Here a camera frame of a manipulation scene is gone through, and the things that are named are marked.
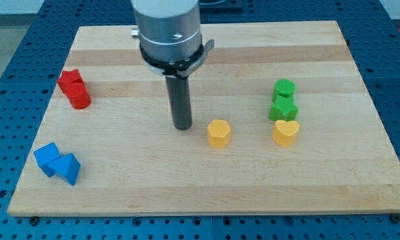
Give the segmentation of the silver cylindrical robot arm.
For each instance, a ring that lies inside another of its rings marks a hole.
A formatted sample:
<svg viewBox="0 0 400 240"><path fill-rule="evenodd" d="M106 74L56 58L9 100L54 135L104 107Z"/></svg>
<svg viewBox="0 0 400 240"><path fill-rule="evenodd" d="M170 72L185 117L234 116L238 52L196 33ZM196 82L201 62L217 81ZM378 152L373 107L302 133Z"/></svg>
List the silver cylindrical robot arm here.
<svg viewBox="0 0 400 240"><path fill-rule="evenodd" d="M131 0L140 46L161 62L182 61L202 45L198 0Z"/></svg>

